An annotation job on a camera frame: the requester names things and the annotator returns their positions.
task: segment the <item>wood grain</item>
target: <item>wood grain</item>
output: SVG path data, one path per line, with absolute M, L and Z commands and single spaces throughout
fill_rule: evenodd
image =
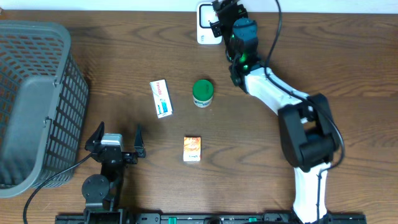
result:
M 276 14 L 251 14 L 266 53 Z M 72 54 L 90 81 L 86 140 L 100 121 L 132 150 L 144 128 L 147 158 L 130 167 L 121 204 L 167 212 L 288 210 L 294 173 L 280 150 L 277 117 L 229 79 L 224 46 L 196 42 L 191 12 L 6 11 L 2 19 L 53 21 L 72 36 Z M 329 173 L 326 203 L 333 212 L 363 212 L 368 223 L 398 219 L 398 16 L 285 14 L 272 68 L 287 83 L 322 92 L 347 144 L 341 167 Z M 175 113 L 157 119 L 149 82 L 165 78 Z M 194 81 L 215 84 L 207 109 L 192 102 Z M 202 137 L 203 160 L 182 162 L 183 137 Z M 80 146 L 79 158 L 87 155 Z M 72 181 L 42 190 L 30 223 L 53 223 L 85 207 L 82 182 L 100 172 L 88 161 Z M 32 190 L 0 200 L 0 223 L 22 223 Z

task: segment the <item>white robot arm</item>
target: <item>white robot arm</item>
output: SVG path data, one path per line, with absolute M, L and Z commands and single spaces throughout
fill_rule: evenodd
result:
M 317 222 L 327 213 L 327 170 L 340 146 L 328 101 L 321 94 L 309 96 L 295 90 L 273 74 L 269 58 L 262 62 L 257 52 L 257 23 L 248 18 L 246 9 L 237 1 L 212 3 L 218 21 L 210 22 L 211 30 L 214 37 L 223 36 L 233 83 L 259 98 L 279 117 L 282 150 L 295 172 L 293 211 L 302 223 Z M 315 127 L 304 128 L 307 122 Z
M 269 80 L 270 78 L 286 90 L 294 92 L 295 95 L 299 95 L 302 98 L 307 98 L 309 96 L 306 93 L 295 90 L 294 88 L 283 82 L 281 79 L 277 78 L 270 68 L 267 68 L 267 74 L 268 78 L 264 73 L 264 69 L 258 68 L 254 71 L 251 71 L 248 75 L 245 76 L 244 83 L 246 85 L 247 92 L 250 95 L 259 98 L 276 115 L 278 115 L 278 110 L 285 107 L 286 105 L 297 105 L 302 101 L 291 97 L 286 92 L 282 91 L 279 87 L 275 86 Z M 302 124 L 308 122 L 306 118 L 302 118 L 300 121 Z M 329 162 L 323 162 L 317 166 L 312 167 L 308 172 L 304 172 L 299 167 L 294 168 L 296 197 L 293 204 L 293 210 L 303 223 L 312 223 L 317 220 L 318 175 L 322 169 L 327 169 L 329 167 Z M 320 217 L 326 215 L 326 176 L 327 170 L 322 172 L 322 179 L 320 184 Z

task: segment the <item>white box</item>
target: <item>white box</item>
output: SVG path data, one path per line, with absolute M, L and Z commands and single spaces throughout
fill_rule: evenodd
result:
M 170 102 L 169 92 L 167 91 L 166 81 L 159 80 L 150 83 L 154 94 L 157 118 L 173 114 L 172 104 Z

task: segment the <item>basket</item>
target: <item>basket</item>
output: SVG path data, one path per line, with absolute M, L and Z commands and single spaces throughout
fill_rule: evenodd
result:
M 88 86 L 70 42 L 59 24 L 0 21 L 0 198 L 38 187 L 76 161 Z

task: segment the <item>small jar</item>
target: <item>small jar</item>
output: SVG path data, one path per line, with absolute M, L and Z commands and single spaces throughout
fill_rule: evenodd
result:
M 214 88 L 208 80 L 199 80 L 193 85 L 193 103 L 200 108 L 210 106 Z

